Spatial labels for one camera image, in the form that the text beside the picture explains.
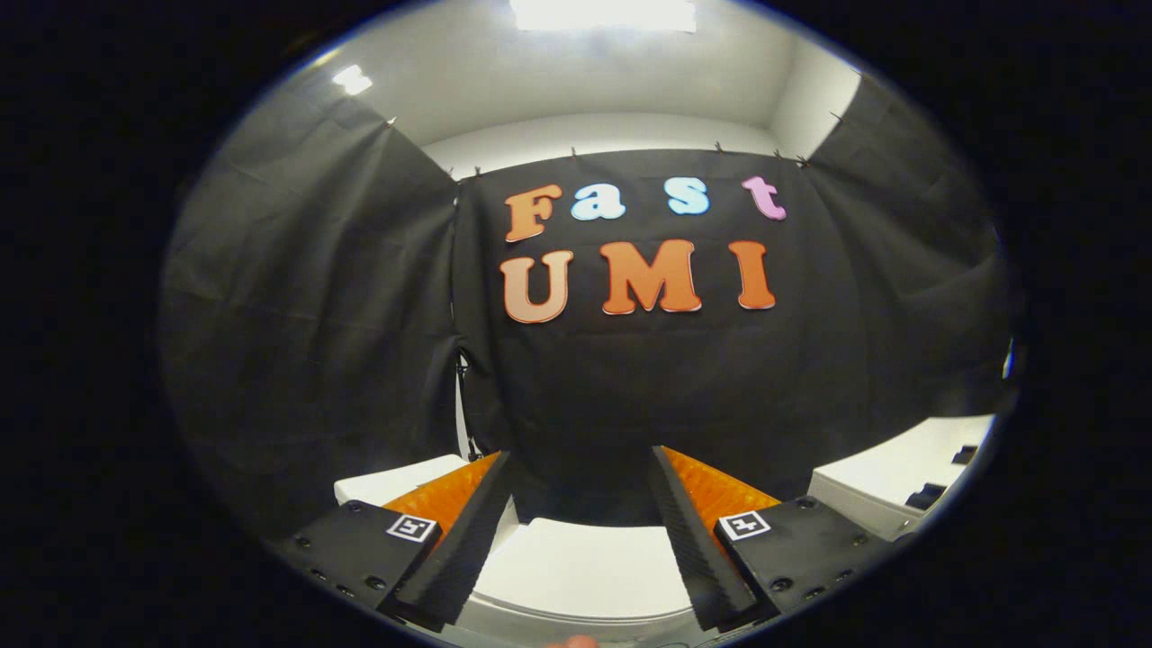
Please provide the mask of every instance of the pink letter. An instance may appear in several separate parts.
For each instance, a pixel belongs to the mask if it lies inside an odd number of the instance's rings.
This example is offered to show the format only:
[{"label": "pink letter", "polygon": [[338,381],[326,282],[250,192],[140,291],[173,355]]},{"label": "pink letter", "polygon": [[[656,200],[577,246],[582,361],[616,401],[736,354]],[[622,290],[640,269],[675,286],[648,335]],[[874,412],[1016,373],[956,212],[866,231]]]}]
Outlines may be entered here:
[{"label": "pink letter", "polygon": [[772,220],[783,220],[788,212],[785,208],[776,206],[772,202],[773,194],[776,193],[776,188],[772,184],[764,182],[764,179],[759,175],[753,175],[748,180],[741,182],[741,187],[748,189],[752,193],[752,199],[756,201],[756,209],[760,210],[760,213],[771,218]]}]

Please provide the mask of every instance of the light blue letter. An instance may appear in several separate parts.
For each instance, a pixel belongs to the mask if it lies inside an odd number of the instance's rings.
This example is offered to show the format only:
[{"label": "light blue letter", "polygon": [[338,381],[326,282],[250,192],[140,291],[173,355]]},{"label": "light blue letter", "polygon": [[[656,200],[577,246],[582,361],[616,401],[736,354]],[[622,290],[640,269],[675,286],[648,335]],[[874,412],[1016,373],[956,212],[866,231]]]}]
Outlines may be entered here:
[{"label": "light blue letter", "polygon": [[704,213],[708,211],[708,190],[699,178],[669,178],[664,191],[672,196],[668,208],[676,213]]},{"label": "light blue letter", "polygon": [[592,220],[593,218],[620,218],[624,205],[620,204],[620,189],[612,184],[589,184],[574,194],[573,218]]}]

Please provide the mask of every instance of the white surface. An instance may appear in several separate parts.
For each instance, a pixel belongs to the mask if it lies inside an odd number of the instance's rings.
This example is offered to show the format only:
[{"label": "white surface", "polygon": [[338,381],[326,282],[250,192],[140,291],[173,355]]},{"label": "white surface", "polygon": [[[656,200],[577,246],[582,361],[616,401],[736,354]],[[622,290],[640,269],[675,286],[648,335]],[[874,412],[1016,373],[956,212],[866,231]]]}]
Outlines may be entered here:
[{"label": "white surface", "polygon": [[812,472],[809,495],[870,532],[895,540],[916,530],[927,512],[904,505],[925,483],[952,487],[965,466],[952,462],[962,446],[979,447],[993,415],[927,419],[907,432]]},{"label": "white surface", "polygon": [[755,6],[694,3],[696,33],[521,31],[508,0],[423,2],[318,55],[312,69],[329,81],[359,66],[372,86],[356,99],[399,118],[418,145],[581,113],[666,113],[766,128],[791,69],[795,33]]},{"label": "white surface", "polygon": [[664,617],[691,608],[664,527],[536,518],[488,556],[476,592],[564,617]]},{"label": "white surface", "polygon": [[801,39],[791,74],[768,127],[780,142],[780,155],[812,157],[836,125],[831,113],[843,116],[859,82],[859,74],[850,65],[819,45]]},{"label": "white surface", "polygon": [[424,146],[456,180],[480,171],[571,155],[637,149],[706,149],[772,155],[778,144],[766,130],[740,123],[649,113],[571,114],[468,133]]},{"label": "white surface", "polygon": [[384,506],[416,487],[447,475],[465,465],[468,461],[460,457],[445,454],[402,468],[340,480],[333,484],[333,489],[336,493],[336,502],[340,504],[349,499],[358,499],[374,506]]}]

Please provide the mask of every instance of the white block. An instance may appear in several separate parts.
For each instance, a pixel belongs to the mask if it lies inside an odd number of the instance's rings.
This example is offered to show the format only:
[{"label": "white block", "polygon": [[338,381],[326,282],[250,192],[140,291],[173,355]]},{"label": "white block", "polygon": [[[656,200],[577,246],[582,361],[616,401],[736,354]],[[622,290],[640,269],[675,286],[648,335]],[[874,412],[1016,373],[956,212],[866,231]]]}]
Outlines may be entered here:
[{"label": "white block", "polygon": [[916,530],[929,511],[904,503],[925,483],[950,488],[964,466],[952,462],[962,446],[979,446],[993,415],[926,419],[907,432],[812,472],[809,495],[857,525],[892,541]]},{"label": "white block", "polygon": [[445,454],[402,468],[340,480],[333,484],[333,488],[339,504],[349,499],[358,499],[376,506],[384,506],[401,495],[467,465],[468,461],[455,454]]}]

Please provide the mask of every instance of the ceiling light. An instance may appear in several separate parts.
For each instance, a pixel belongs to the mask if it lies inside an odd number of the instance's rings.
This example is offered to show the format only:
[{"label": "ceiling light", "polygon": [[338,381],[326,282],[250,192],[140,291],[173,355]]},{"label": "ceiling light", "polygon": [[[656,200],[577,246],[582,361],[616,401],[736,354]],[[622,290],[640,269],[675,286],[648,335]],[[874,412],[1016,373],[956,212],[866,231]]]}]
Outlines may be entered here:
[{"label": "ceiling light", "polygon": [[332,77],[336,85],[343,85],[344,92],[359,95],[372,85],[372,80],[364,76],[359,66],[351,66],[340,70],[340,74]]},{"label": "ceiling light", "polygon": [[509,0],[521,30],[597,27],[696,32],[696,7],[688,0]]}]

